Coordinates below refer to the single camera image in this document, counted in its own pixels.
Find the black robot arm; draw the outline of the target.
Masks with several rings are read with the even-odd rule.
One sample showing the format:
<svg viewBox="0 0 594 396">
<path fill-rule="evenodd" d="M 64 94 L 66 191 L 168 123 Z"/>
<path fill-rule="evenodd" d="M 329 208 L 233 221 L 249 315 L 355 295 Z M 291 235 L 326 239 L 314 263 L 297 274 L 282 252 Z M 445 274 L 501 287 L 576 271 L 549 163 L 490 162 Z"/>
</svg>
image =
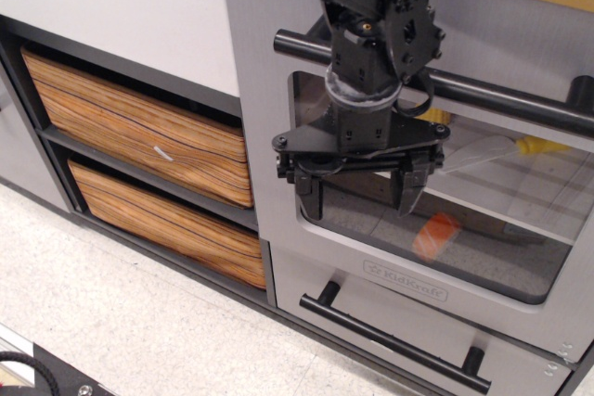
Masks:
<svg viewBox="0 0 594 396">
<path fill-rule="evenodd" d="M 400 215 L 416 206 L 428 177 L 443 164 L 443 124 L 424 121 L 430 101 L 405 108 L 402 87 L 434 92 L 427 65 L 441 54 L 444 32 L 429 0 L 321 0 L 330 32 L 327 110 L 276 136 L 278 176 L 295 187 L 303 213 L 323 216 L 325 177 L 387 172 Z"/>
</svg>

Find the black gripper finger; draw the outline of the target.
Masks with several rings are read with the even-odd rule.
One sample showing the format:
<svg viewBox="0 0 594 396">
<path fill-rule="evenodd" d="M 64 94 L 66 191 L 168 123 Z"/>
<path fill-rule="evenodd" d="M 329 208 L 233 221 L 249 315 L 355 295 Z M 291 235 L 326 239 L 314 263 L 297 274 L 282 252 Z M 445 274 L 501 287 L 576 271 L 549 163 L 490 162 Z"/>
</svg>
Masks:
<svg viewBox="0 0 594 396">
<path fill-rule="evenodd" d="M 430 173 L 430 162 L 402 162 L 394 171 L 394 206 L 399 217 L 414 210 Z"/>
<path fill-rule="evenodd" d="M 300 202 L 302 214 L 308 220 L 322 220 L 324 213 L 324 186 L 322 182 L 338 175 L 338 172 L 319 176 L 301 169 L 296 171 L 294 175 L 295 192 Z"/>
</svg>

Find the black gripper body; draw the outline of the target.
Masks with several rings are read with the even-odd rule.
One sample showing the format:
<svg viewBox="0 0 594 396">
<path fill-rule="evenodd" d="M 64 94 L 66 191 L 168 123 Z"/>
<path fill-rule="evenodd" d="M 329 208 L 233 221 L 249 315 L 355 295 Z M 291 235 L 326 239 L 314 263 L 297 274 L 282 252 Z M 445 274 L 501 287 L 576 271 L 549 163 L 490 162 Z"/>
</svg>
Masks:
<svg viewBox="0 0 594 396">
<path fill-rule="evenodd" d="M 315 121 L 279 134 L 277 174 L 292 183 L 297 172 L 321 178 L 343 172 L 391 172 L 402 183 L 425 183 L 443 165 L 448 126 L 394 111 L 337 117 L 328 110 Z"/>
</svg>

